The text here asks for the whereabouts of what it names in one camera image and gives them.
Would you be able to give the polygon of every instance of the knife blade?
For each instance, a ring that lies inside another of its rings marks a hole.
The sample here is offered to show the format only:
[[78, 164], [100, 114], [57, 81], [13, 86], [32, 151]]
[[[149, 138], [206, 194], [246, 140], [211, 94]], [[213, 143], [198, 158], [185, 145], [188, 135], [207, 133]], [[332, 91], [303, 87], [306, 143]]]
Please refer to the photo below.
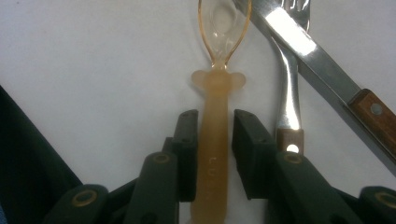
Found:
[[[246, 0], [236, 0], [239, 8]], [[301, 60], [300, 74], [396, 176], [396, 116], [370, 90], [361, 89], [275, 0], [253, 0], [251, 21], [275, 35]]]

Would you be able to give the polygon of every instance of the spoon handle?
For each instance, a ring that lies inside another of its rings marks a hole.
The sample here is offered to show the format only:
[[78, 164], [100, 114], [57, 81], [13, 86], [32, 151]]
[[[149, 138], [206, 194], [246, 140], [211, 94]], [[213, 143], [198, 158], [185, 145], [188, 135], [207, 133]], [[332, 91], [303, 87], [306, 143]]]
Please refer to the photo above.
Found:
[[208, 94], [198, 143], [193, 224], [224, 223], [228, 179], [228, 96]]

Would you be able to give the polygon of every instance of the translucent plastic spoon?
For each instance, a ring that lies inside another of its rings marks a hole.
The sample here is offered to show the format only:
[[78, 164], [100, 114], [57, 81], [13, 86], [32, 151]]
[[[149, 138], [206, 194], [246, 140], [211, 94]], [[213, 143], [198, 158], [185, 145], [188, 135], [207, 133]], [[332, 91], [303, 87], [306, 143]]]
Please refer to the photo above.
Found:
[[209, 72], [196, 71], [192, 82], [205, 91], [205, 111], [198, 146], [198, 177], [193, 224], [222, 224], [227, 211], [228, 94], [245, 84], [245, 76], [228, 73], [227, 62], [245, 35], [246, 17], [233, 0], [200, 0], [198, 19], [202, 39], [212, 61]]

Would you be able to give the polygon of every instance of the fork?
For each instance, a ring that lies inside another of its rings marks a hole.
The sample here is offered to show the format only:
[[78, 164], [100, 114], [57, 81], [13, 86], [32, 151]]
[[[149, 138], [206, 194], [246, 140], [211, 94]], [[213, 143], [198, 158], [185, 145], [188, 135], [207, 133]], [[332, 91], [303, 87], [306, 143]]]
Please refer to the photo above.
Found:
[[[289, 15], [306, 31], [309, 28], [310, 0], [278, 0]], [[282, 61], [282, 92], [276, 125], [276, 142], [280, 151], [304, 153], [304, 130], [302, 129], [298, 96], [298, 63], [293, 53], [275, 37], [271, 38]]]

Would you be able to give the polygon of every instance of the white surface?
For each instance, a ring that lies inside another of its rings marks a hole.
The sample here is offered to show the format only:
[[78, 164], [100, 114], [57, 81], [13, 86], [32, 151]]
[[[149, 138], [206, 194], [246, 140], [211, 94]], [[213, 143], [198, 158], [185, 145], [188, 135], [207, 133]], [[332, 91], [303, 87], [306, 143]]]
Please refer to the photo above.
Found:
[[[310, 30], [392, 111], [395, 11], [393, 0], [314, 0]], [[229, 63], [247, 76], [230, 97], [230, 117], [244, 109], [274, 130], [278, 63], [251, 25]], [[203, 110], [190, 77], [209, 66], [197, 1], [0, 3], [0, 85], [84, 183], [113, 190], [136, 178], [143, 159], [173, 136], [178, 114]], [[300, 96], [305, 156], [333, 186], [354, 196], [364, 186], [396, 188], [394, 176], [302, 78]], [[232, 156], [230, 172], [226, 223], [262, 223], [264, 201], [246, 200]], [[180, 223], [188, 219], [183, 203]]]

